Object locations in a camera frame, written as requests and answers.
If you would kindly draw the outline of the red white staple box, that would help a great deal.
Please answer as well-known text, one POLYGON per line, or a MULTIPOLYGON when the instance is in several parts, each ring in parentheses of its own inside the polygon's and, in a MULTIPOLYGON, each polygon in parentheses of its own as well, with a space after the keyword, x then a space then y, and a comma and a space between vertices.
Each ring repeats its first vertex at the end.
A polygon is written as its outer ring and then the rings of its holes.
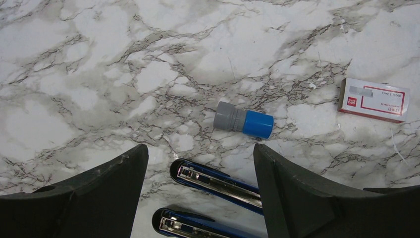
POLYGON ((410 90, 381 83, 345 78, 337 110, 342 113, 403 123, 407 118, 410 90))

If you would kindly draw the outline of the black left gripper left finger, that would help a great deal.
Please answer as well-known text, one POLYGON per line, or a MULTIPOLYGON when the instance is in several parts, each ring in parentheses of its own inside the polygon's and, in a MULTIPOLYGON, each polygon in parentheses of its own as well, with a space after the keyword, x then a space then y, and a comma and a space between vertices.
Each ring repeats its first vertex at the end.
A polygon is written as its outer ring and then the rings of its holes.
POLYGON ((147 146, 140 144, 34 192, 1 196, 1 237, 130 237, 148 159, 147 146))

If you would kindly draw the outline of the blue black stapler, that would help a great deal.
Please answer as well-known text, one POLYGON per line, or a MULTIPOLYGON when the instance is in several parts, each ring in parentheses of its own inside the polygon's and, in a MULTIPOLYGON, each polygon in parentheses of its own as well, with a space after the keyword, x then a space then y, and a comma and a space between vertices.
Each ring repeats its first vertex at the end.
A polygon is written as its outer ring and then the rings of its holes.
POLYGON ((263 215, 259 189, 206 165, 187 159, 172 162, 171 178, 188 187, 210 193, 250 211, 263 215))

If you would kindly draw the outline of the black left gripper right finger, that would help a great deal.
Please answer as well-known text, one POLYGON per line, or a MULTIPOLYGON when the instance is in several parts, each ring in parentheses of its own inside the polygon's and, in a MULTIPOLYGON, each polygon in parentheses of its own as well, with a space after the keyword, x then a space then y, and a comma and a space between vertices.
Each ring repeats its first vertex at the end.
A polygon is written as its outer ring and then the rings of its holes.
POLYGON ((271 238, 417 238, 420 188, 349 187, 263 144, 253 158, 271 238))

